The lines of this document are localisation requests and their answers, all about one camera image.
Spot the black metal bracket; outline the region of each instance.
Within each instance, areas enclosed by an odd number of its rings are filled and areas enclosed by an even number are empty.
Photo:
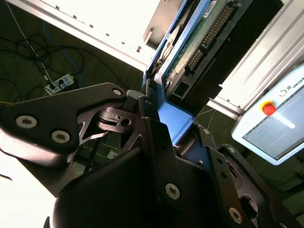
[[[254,228],[241,207],[225,156],[207,147],[206,152],[201,154],[201,161],[204,170],[212,177],[222,219],[227,224],[236,223],[238,227]]]
[[[245,203],[243,207],[246,208],[246,204],[249,203],[254,205],[253,208],[258,212],[256,218],[251,218],[253,223],[257,224],[259,228],[272,227],[273,224],[276,224],[277,227],[283,227],[282,224],[285,227],[301,227],[235,147],[224,144],[219,152],[235,169],[234,175],[236,178],[233,179],[235,180],[239,176],[243,179],[240,186],[235,181],[235,186],[237,187],[238,197],[242,203]]]
[[[207,128],[193,124],[176,144],[178,155],[183,159],[197,163],[197,155],[208,146],[216,150],[212,134]]]
[[[186,194],[168,128],[159,121],[156,92],[153,81],[146,83],[148,96],[131,90],[126,94],[106,83],[8,105],[0,111],[0,148],[9,155],[56,167],[72,161],[87,140],[108,132],[122,133],[125,142],[119,153],[141,148],[150,161],[156,198],[181,209]]]

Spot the blue metal frame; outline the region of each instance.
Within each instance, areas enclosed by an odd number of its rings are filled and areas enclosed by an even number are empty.
[[[191,126],[194,121],[194,116],[178,106],[168,102],[166,100],[166,94],[164,90],[163,78],[168,73],[170,67],[172,66],[173,62],[175,61],[176,57],[184,47],[185,43],[187,42],[189,36],[194,31],[195,27],[197,26],[198,22],[200,21],[201,17],[203,16],[206,8],[209,4],[210,0],[201,0],[194,10],[188,24],[186,25],[185,29],[183,30],[182,34],[180,35],[178,41],[176,42],[173,50],[169,54],[167,60],[160,68],[159,72],[156,74],[154,80],[158,84],[158,113],[160,116],[160,121],[167,125],[170,133],[170,137],[172,140],[172,144],[175,145],[178,140],[182,137],[182,135],[187,131],[187,129]],[[149,64],[147,70],[151,67],[153,61],[156,60],[157,54],[162,51],[163,45],[167,39],[167,36],[171,29],[173,28],[174,24],[176,23],[179,15],[183,7],[186,4],[186,0],[182,3],[180,10],[174,19],[173,23],[171,24],[167,34],[163,38],[161,44],[159,45],[156,55],[153,58],[152,62]],[[146,80],[146,72],[143,74],[143,80]]]

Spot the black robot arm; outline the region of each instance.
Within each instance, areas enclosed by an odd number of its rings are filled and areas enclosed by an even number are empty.
[[[143,93],[106,83],[0,107],[0,148],[52,170],[87,140],[122,134],[119,155],[68,183],[51,228],[300,228],[241,154],[193,125],[173,147],[148,80]]]

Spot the power strip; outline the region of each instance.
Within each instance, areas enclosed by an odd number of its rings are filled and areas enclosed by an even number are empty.
[[[72,85],[73,83],[74,83],[74,77],[71,76],[70,74],[66,74],[63,77],[59,78],[58,80],[54,81],[54,83],[53,83],[53,85],[55,86],[54,89],[51,89],[50,85],[47,85],[45,87],[46,92],[49,95],[53,95],[53,94],[60,92],[62,89]]]
[[[109,159],[113,159],[114,157],[116,157],[118,155],[117,151],[111,149],[110,152],[107,155],[107,158]]]

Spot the silver screw head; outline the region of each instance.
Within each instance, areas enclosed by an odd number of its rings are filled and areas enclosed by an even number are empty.
[[[171,198],[171,199],[175,199],[175,200],[178,200],[181,196],[181,192],[180,190],[178,189],[178,187],[176,187],[176,185],[174,184],[166,184],[166,193],[167,195]]]
[[[57,143],[67,143],[70,141],[70,135],[65,131],[54,131],[51,137]]]
[[[116,95],[121,95],[122,92],[120,92],[118,89],[113,89],[113,92],[116,94]]]
[[[210,132],[207,130],[207,129],[203,129],[203,132],[206,134],[206,135],[209,135]]]
[[[146,102],[148,105],[152,105],[152,102],[149,101],[148,99],[145,99],[145,102]]]
[[[241,214],[235,208],[229,208],[231,218],[238,224],[243,222]]]
[[[230,151],[230,153],[236,153],[236,151],[232,147],[228,147],[228,150]]]
[[[21,115],[17,117],[16,124],[19,127],[29,129],[37,126],[37,120],[30,115]]]

